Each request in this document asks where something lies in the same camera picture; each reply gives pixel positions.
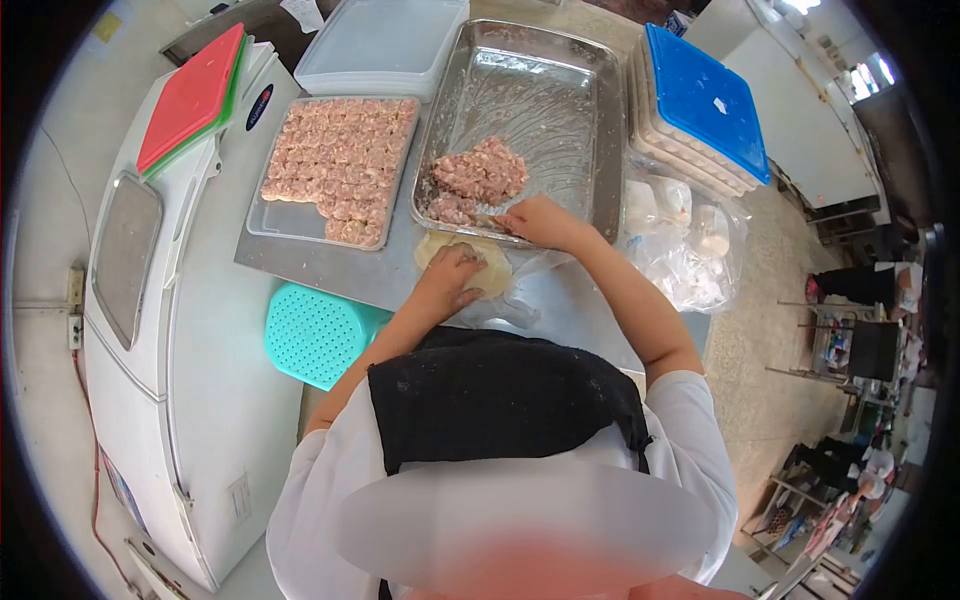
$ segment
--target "stool with holes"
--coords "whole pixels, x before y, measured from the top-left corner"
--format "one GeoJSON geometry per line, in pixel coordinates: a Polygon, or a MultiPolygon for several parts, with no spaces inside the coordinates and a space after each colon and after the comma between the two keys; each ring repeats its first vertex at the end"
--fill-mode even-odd
{"type": "Polygon", "coordinates": [[[274,366],[328,391],[394,313],[286,283],[270,299],[264,345],[274,366]]]}

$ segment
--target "ground meat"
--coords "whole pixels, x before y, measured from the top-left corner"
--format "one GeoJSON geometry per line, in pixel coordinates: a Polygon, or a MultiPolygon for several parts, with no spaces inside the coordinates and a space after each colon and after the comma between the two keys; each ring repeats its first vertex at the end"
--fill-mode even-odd
{"type": "Polygon", "coordinates": [[[450,192],[441,192],[426,208],[426,216],[434,221],[451,225],[472,225],[476,214],[476,202],[450,192]]]}
{"type": "Polygon", "coordinates": [[[497,137],[439,158],[433,177],[442,189],[493,206],[516,196],[529,179],[523,158],[507,150],[497,137]]]}
{"type": "Polygon", "coordinates": [[[373,246],[380,240],[383,227],[368,226],[362,221],[326,220],[326,239],[356,246],[373,246]]]}
{"type": "Polygon", "coordinates": [[[419,109],[412,98],[295,102],[276,140],[261,196],[313,202],[327,219],[327,239],[375,246],[419,109]]]}

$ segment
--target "stainless steel table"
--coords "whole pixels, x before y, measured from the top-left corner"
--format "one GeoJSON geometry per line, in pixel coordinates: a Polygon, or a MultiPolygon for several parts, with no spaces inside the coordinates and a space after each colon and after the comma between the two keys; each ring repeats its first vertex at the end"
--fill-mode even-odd
{"type": "MultiPolygon", "coordinates": [[[[429,106],[424,105],[421,114],[428,113],[429,106]]],[[[410,216],[409,202],[414,172],[422,153],[423,129],[421,121],[403,171],[387,244],[381,250],[366,252],[253,235],[244,224],[233,261],[330,294],[397,310],[420,277],[414,264],[413,251],[426,229],[410,216]]],[[[505,246],[504,250],[515,272],[527,260],[544,252],[552,252],[510,246],[505,246]]],[[[643,366],[620,333],[607,302],[576,261],[524,277],[517,283],[516,297],[539,310],[540,318],[532,327],[520,329],[496,318],[484,321],[481,326],[582,348],[605,358],[620,369],[643,372],[643,366]]],[[[643,310],[643,307],[638,306],[637,310],[643,310]]],[[[683,313],[683,318],[697,349],[703,355],[709,315],[683,313]]],[[[456,318],[450,323],[457,324],[456,318]]]]}

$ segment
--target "red cutting board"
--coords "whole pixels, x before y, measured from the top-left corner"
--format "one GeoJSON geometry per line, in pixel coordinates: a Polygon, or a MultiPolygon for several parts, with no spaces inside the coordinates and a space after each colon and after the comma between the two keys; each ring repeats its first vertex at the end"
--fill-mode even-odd
{"type": "Polygon", "coordinates": [[[243,36],[243,23],[237,23],[167,80],[140,145],[140,173],[217,118],[243,36]]]}

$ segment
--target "power outlet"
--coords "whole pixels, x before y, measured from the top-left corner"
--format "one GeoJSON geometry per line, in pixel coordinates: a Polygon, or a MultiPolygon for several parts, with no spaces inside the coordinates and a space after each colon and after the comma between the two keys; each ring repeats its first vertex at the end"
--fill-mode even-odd
{"type": "Polygon", "coordinates": [[[70,315],[67,317],[67,341],[71,350],[79,350],[84,345],[84,317],[70,315]]]}
{"type": "Polygon", "coordinates": [[[84,303],[84,268],[70,267],[66,280],[66,301],[74,306],[84,303]]]}

